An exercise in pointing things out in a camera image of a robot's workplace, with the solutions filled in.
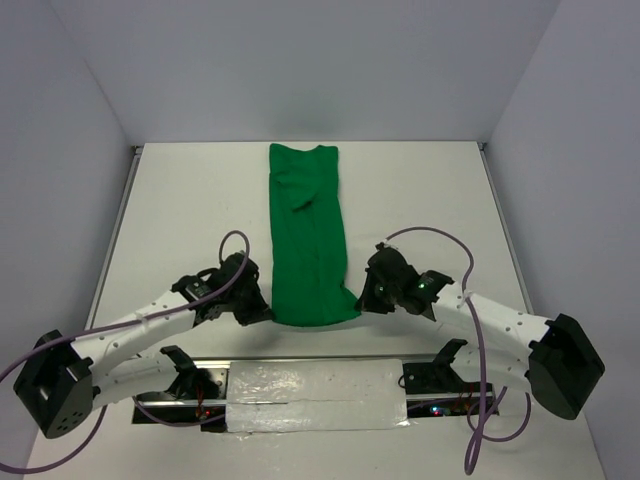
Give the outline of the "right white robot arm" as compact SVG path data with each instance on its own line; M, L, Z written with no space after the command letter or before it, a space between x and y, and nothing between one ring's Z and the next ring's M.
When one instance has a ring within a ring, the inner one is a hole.
M450 336L431 361L405 366L410 395L477 391L485 382L529 393L551 414L574 420L604 375L602 359L568 315L548 319L466 293L443 273L418 272L384 244L365 272L357 310L385 315L401 308Z

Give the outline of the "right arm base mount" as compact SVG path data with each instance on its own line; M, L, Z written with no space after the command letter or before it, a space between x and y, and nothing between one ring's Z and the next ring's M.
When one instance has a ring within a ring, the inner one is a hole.
M397 384L405 391L410 419L479 413L480 383L475 377L463 380L453 370L453 361L467 345L465 340L450 340L432 359L403 362Z

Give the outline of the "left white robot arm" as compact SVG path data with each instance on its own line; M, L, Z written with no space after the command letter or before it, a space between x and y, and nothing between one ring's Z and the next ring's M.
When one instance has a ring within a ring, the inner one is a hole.
M36 343L13 390L48 439L64 436L90 413L122 399L162 392L176 400L212 399L220 387L169 338L224 313L242 326L271 320L259 268L238 252L181 277L151 304L73 340L53 330Z

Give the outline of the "green t shirt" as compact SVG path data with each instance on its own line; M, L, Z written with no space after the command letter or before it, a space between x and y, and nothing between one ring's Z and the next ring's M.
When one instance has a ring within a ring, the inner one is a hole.
M269 147L272 308L280 324L326 327L359 316L345 285L338 162L335 146Z

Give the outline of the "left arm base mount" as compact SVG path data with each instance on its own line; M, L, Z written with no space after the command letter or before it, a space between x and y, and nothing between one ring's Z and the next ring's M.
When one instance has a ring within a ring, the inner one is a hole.
M198 365L177 346L163 347L160 353L173 363L176 377L166 390L134 398L132 423L226 432L228 370Z

